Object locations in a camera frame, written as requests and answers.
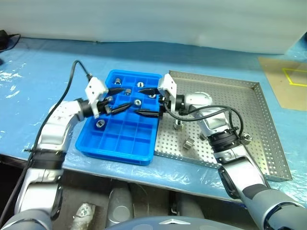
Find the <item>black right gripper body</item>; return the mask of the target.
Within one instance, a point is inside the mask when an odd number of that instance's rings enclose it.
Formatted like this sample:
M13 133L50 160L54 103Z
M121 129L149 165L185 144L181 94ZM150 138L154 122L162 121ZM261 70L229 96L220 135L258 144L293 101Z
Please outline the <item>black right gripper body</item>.
M159 95L158 102L159 102L158 117L162 118L164 114L168 114L170 111L169 108L170 96Z

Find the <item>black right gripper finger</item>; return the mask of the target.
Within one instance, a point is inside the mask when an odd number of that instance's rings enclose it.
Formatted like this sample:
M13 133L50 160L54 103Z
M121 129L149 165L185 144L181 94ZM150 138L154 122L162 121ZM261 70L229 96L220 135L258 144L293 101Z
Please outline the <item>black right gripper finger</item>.
M138 90L139 93L145 94L145 95L157 95L160 94L159 90L157 88L142 88Z
M134 111L136 114L144 117L150 117L150 118L160 118L161 113L158 111L151 111L146 109L137 109Z

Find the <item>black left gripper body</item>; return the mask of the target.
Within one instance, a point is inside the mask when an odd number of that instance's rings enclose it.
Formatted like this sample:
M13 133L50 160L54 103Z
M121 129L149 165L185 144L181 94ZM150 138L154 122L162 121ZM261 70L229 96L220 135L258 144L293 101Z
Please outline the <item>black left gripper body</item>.
M106 98L102 101L99 101L97 103L97 109L99 112L99 115L110 115L112 114L112 108L109 105L109 100Z

